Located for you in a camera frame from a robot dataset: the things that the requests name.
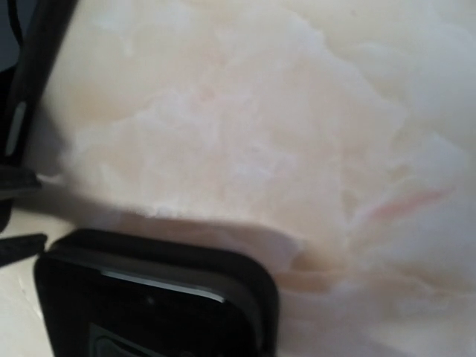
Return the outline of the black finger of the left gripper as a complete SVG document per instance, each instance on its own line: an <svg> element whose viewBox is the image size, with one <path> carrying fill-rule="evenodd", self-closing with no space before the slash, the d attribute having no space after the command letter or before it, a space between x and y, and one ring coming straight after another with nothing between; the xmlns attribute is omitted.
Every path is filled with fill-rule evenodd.
<svg viewBox="0 0 476 357"><path fill-rule="evenodd" d="M1 231L10 220L13 200L42 187L34 171L1 165ZM24 234L1 238L1 267L34 257L45 249L45 234Z"/></svg>

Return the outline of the black phone case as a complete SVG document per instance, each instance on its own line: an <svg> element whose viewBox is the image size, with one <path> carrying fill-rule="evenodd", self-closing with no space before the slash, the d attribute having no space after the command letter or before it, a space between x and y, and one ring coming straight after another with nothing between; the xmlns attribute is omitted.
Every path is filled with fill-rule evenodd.
<svg viewBox="0 0 476 357"><path fill-rule="evenodd" d="M40 257L142 277L162 289L224 303L228 322L223 335L231 343L229 356L274 356L277 352L277 287L267 270L247 256L79 229L57 240Z"/></svg>
<svg viewBox="0 0 476 357"><path fill-rule="evenodd" d="M38 1L19 59L1 91L1 164L19 166L33 114L54 67L76 1Z"/></svg>

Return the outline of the black smartphone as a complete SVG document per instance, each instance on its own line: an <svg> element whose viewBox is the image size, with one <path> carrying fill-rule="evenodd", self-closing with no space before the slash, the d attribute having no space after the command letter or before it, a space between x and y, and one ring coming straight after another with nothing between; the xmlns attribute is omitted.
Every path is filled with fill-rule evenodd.
<svg viewBox="0 0 476 357"><path fill-rule="evenodd" d="M229 356L227 306L110 269L40 257L36 289L55 356Z"/></svg>

